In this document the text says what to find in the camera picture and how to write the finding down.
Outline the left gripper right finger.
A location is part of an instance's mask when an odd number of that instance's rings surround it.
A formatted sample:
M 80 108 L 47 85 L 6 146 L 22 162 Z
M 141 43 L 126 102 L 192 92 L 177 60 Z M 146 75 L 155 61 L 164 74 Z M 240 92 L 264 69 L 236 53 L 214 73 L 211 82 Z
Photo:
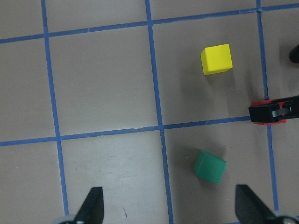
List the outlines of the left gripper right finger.
M 235 215 L 241 224 L 276 224 L 277 218 L 245 184 L 235 187 Z

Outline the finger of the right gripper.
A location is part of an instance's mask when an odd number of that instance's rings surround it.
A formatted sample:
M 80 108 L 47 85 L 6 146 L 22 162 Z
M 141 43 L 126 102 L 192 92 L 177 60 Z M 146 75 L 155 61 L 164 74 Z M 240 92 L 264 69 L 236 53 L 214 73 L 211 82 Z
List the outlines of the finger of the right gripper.
M 286 123 L 299 117 L 299 97 L 252 102 L 248 111 L 253 123 Z
M 292 63 L 299 63 L 299 45 L 289 52 L 288 57 Z

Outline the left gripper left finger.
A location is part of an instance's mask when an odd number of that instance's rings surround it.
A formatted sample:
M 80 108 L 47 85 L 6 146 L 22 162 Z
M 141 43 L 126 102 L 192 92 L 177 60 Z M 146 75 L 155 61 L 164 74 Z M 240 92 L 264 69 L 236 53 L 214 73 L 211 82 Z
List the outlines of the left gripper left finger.
M 93 187 L 77 212 L 74 224 L 102 224 L 104 220 L 103 188 Z

